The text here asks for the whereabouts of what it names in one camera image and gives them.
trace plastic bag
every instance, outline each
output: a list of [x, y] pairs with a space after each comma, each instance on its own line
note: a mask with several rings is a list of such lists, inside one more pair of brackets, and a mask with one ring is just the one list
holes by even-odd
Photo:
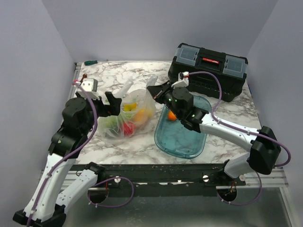
[[[158, 76], [152, 76], [146, 86], [155, 85]], [[123, 97], [131, 87], [131, 81], [114, 95]], [[133, 136], [143, 128], [156, 112], [155, 101], [146, 89], [138, 89], [122, 98], [121, 112], [118, 116], [101, 117], [98, 130], [108, 139], [123, 139]]]

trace green screwdriver handle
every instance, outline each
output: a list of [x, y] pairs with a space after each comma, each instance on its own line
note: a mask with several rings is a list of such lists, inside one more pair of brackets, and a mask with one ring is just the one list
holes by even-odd
[[84, 64], [85, 65], [93, 65], [93, 64], [97, 64], [98, 61], [85, 61]]

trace gray wall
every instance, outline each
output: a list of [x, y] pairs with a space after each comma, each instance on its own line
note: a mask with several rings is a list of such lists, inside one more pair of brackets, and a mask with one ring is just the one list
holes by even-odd
[[184, 42], [246, 56], [277, 0], [43, 0], [76, 61], [171, 60]]
[[[248, 83], [263, 125], [274, 129], [293, 158], [285, 167], [303, 223], [303, 1], [280, 0], [248, 54]], [[285, 161], [282, 152], [280, 161]]]
[[2, 0], [0, 31], [0, 226], [14, 227], [60, 126], [74, 64], [40, 0]]

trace marble table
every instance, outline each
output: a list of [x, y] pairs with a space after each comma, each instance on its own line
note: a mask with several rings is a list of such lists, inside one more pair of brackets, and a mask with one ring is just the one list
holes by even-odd
[[[158, 76], [157, 84], [168, 80], [169, 61], [136, 61], [136, 62], [100, 62], [95, 65], [82, 65], [80, 78], [87, 73], [88, 78], [98, 80], [98, 92], [101, 96], [105, 91], [117, 92], [129, 79], [134, 79], [134, 85], [129, 92], [145, 88], [146, 82], [152, 75]], [[217, 99], [205, 97], [213, 106]], [[154, 133], [157, 127], [163, 105], [156, 104], [157, 112], [154, 118], [143, 130], [124, 142], [109, 142], [96, 133], [89, 144], [81, 151], [77, 164], [87, 164], [91, 161], [98, 164], [203, 164], [223, 163], [227, 159], [233, 159], [245, 151], [219, 137], [207, 135], [205, 147], [201, 155], [194, 159], [182, 159], [173, 157], [161, 151], [154, 142]], [[247, 83], [243, 92], [232, 102], [222, 101], [216, 111], [216, 115], [248, 127], [260, 128], [258, 114]]]

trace blue tray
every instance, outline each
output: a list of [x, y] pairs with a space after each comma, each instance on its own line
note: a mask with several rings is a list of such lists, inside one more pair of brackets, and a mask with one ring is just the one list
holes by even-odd
[[[211, 111], [210, 103], [203, 97], [194, 96], [194, 105]], [[179, 120], [167, 119], [169, 109], [164, 106], [154, 135], [156, 145], [164, 152], [181, 158], [195, 158], [204, 149], [207, 134], [186, 129]]]

